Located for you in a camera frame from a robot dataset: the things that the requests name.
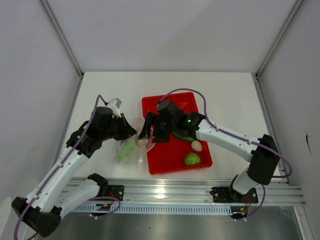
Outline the light green cucumber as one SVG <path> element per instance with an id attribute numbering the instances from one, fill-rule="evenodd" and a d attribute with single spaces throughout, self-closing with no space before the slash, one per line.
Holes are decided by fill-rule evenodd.
<path id="1" fill-rule="evenodd" d="M 121 141 L 116 154 L 116 159 L 119 163 L 123 163 L 127 158 L 133 156 L 136 151 L 137 146 L 132 139 Z"/>

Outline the clear dotted zip bag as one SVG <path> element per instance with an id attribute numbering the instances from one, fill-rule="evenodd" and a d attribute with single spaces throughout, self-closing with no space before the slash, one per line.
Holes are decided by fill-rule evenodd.
<path id="1" fill-rule="evenodd" d="M 144 125 L 144 118 L 136 118 L 133 121 L 133 128 L 137 133 L 126 140 L 116 142 L 114 161 L 117 164 L 138 166 L 143 162 L 143 158 L 156 145 L 152 142 L 153 128 L 151 137 L 148 139 L 138 139 Z"/>

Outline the green chili pepper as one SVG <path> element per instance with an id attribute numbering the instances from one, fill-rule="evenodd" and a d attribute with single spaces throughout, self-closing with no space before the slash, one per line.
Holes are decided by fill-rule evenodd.
<path id="1" fill-rule="evenodd" d="M 182 136 L 182 135 L 180 135 L 180 134 L 178 134 L 178 133 L 175 133 L 175 132 L 173 132 L 172 135 L 173 135 L 175 138 L 177 138 L 177 139 L 179 139 L 179 140 L 181 140 L 181 141 L 184 141 L 184 142 L 189 142 L 189 143 L 191 143 L 191 142 L 195 141 L 195 139 L 192 138 L 192 137 Z"/>

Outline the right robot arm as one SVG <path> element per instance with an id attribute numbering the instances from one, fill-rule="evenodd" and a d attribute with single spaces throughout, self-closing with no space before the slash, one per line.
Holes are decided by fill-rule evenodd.
<path id="1" fill-rule="evenodd" d="M 270 135 L 249 137 L 210 122 L 198 112 L 185 113 L 173 101 L 157 105 L 157 113 L 148 112 L 138 139 L 168 143 L 170 135 L 212 143 L 240 156 L 248 167 L 231 182 L 228 196 L 234 202 L 246 197 L 256 185 L 269 185 L 279 163 L 279 153 Z"/>

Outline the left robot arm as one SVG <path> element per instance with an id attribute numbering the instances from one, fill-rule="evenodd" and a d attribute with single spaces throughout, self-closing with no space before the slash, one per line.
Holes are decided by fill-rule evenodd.
<path id="1" fill-rule="evenodd" d="M 90 120 L 71 134 L 62 156 L 39 185 L 26 197 L 13 200 L 11 206 L 19 223 L 25 223 L 45 238 L 57 229 L 69 212 L 88 200 L 120 201 L 110 191 L 108 180 L 97 173 L 62 194 L 75 172 L 102 147 L 104 141 L 122 141 L 137 133 L 120 112 L 120 105 L 121 101 L 115 98 L 105 106 L 95 107 Z"/>

